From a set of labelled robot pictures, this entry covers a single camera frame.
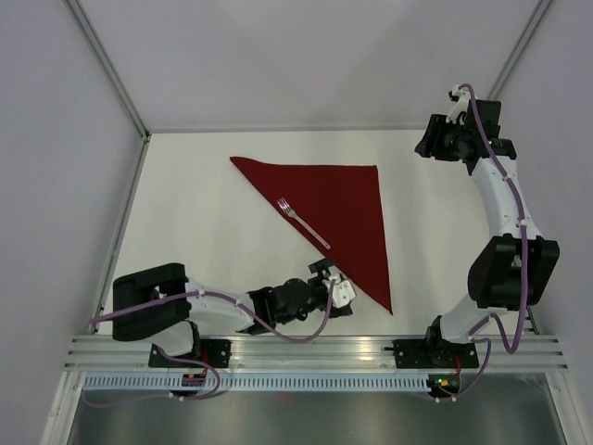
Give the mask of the dark red cloth napkin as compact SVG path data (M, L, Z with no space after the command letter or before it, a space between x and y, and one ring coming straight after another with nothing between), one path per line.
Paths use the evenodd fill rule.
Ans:
M290 165L231 157L231 163L296 230L372 300L393 312L378 169ZM283 197L330 245L324 248L278 206Z

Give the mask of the silver metal fork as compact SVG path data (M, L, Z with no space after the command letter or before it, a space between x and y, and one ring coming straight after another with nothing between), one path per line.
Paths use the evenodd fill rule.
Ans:
M312 235L324 248L330 249L331 245L317 233L305 220L303 220L296 211L289 205L289 203L281 197L277 200L279 208L291 219L299 223L310 235Z

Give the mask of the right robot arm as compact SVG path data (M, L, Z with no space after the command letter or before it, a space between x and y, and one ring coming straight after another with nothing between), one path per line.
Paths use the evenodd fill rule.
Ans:
M505 350L519 349L525 315L536 305L560 258L560 246L534 223L518 180L517 154L499 136L501 104L460 95L446 115L431 116L415 151L426 159L462 162L483 201L490 239L474 260L467 293L427 328L421 350L433 366L470 358L475 336L498 325Z

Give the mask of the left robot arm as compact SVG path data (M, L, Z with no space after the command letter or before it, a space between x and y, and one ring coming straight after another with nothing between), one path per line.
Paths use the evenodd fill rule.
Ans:
M180 366L204 355L200 331L256 336L276 334L281 325L304 322L320 311L325 320L352 315L357 292L329 260L310 265L308 280L228 294L199 284L181 263L172 262L123 275L112 285L112 337L118 342L150 341Z

